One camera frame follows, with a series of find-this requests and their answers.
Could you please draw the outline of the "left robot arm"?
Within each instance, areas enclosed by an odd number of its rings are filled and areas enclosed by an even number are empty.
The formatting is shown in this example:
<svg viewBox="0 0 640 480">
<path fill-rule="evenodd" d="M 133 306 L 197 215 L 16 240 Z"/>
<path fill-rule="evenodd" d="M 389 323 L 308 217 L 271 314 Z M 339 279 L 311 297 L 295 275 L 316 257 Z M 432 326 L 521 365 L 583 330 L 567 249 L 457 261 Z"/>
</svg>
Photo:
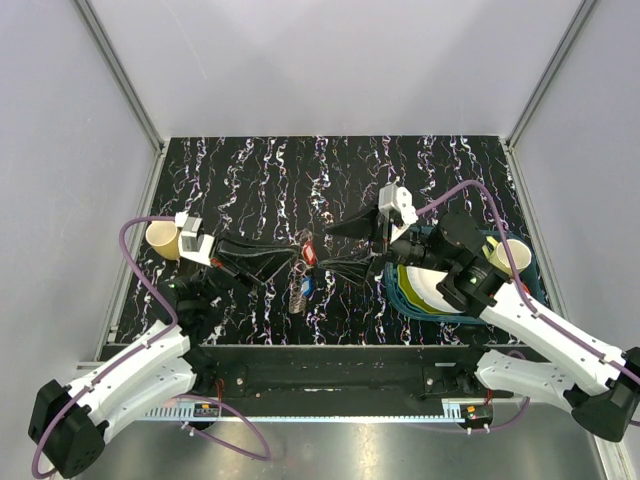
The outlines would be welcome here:
<svg viewBox="0 0 640 480">
<path fill-rule="evenodd" d="M 32 475 L 47 478 L 41 459 L 63 478 L 86 470 L 126 426 L 165 400 L 203 396 L 216 382 L 216 362 L 201 348 L 213 328 L 213 289 L 230 279 L 253 289 L 273 278 L 298 253 L 229 236 L 173 234 L 174 257 L 200 265 L 191 277 L 148 288 L 160 306 L 156 322 L 136 341 L 66 385 L 52 380 L 37 392 L 28 428 L 36 445 Z"/>
</svg>

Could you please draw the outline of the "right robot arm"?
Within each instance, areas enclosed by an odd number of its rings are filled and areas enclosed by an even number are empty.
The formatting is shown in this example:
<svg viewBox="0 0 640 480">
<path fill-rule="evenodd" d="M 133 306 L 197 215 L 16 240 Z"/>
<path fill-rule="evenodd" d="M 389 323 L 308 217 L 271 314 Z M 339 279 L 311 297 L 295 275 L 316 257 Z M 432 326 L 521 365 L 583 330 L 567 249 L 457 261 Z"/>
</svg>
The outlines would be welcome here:
<svg viewBox="0 0 640 480">
<path fill-rule="evenodd" d="M 415 291 L 426 294 L 437 310 L 496 326 L 545 359 L 536 363 L 479 348 L 474 362 L 454 371 L 460 393 L 472 397 L 486 388 L 513 392 L 568 412 L 601 439 L 623 439 L 639 406 L 639 350 L 603 342 L 528 295 L 520 280 L 484 255 L 486 236 L 471 216 L 446 213 L 423 232 L 401 225 L 396 214 L 370 207 L 326 231 L 366 240 L 370 250 L 324 260 L 322 268 L 362 284 L 376 263 L 415 267 Z"/>
</svg>

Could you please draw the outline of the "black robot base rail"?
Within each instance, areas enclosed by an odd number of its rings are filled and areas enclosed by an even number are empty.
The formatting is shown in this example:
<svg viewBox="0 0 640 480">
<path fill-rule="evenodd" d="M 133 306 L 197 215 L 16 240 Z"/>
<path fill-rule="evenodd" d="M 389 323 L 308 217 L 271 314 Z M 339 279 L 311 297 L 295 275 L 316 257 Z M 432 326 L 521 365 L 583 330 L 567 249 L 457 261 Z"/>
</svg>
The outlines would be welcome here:
<svg viewBox="0 0 640 480">
<path fill-rule="evenodd" d="M 484 398 L 480 346 L 210 346 L 187 353 L 196 395 L 399 390 L 409 398 Z"/>
</svg>

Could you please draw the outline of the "blue plastic key tag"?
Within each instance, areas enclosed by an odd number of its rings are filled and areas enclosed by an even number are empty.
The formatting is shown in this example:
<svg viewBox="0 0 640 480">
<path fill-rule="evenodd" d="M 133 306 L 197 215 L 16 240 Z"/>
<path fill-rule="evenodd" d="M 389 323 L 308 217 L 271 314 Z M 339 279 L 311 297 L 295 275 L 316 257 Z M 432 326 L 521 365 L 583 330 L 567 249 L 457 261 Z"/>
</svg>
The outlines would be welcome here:
<svg viewBox="0 0 640 480">
<path fill-rule="evenodd" d="M 301 283 L 300 292 L 303 296 L 308 297 L 313 291 L 313 279 L 311 277 L 305 278 Z"/>
</svg>

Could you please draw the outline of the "red plastic key tag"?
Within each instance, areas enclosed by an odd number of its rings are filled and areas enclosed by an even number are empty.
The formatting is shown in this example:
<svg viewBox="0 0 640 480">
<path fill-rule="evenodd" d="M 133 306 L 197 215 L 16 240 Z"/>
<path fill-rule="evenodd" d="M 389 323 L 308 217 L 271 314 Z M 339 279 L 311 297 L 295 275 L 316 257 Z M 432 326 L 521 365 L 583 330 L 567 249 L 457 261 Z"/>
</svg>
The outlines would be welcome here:
<svg viewBox="0 0 640 480">
<path fill-rule="evenodd" d="M 317 255 L 312 241 L 307 241 L 302 247 L 302 257 L 308 265 L 317 263 Z"/>
</svg>

